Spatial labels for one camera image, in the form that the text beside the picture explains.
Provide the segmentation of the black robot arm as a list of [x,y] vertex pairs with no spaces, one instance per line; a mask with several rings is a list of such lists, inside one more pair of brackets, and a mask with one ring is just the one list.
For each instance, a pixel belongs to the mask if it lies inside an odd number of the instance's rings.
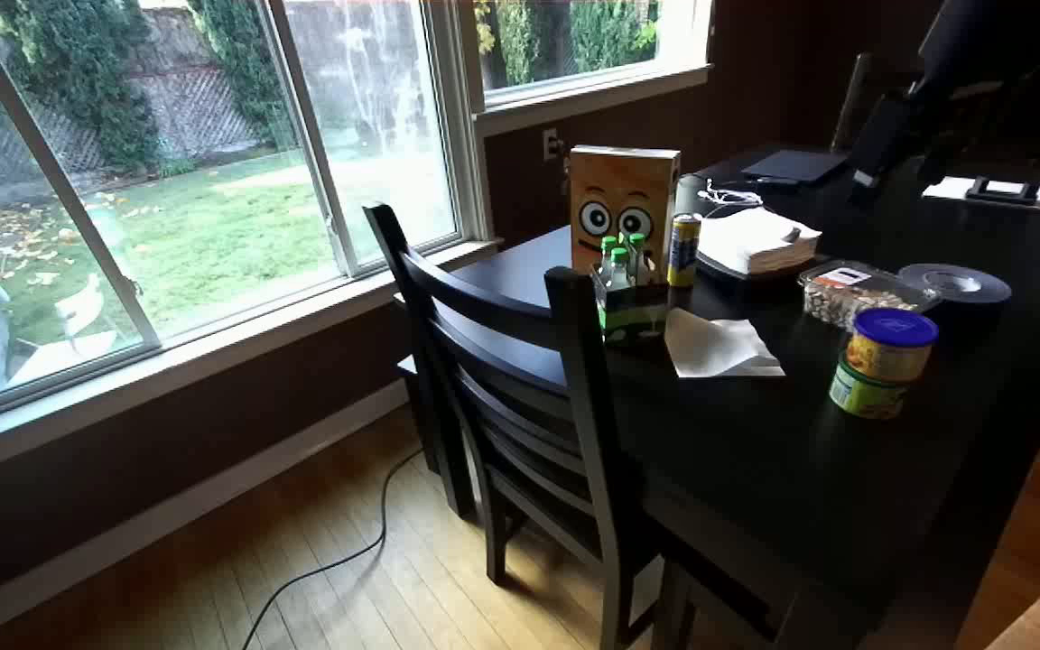
[[889,89],[854,144],[847,175],[875,193],[906,161],[941,169],[1007,110],[1040,72],[1040,0],[941,0],[906,89]]

